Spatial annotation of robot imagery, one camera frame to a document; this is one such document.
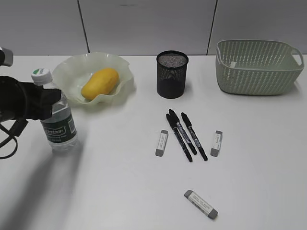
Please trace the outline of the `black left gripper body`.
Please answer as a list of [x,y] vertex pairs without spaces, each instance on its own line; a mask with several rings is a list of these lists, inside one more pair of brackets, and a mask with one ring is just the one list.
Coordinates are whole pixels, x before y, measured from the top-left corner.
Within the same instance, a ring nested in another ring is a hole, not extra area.
[[43,114],[43,87],[9,76],[0,78],[0,121],[20,118],[38,120]]

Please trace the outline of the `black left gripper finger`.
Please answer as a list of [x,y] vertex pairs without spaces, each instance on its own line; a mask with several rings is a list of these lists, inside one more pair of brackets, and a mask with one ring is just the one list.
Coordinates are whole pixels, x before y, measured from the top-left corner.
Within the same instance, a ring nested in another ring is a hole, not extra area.
[[40,99],[40,120],[46,120],[52,117],[52,108],[61,99],[60,89],[43,89]]

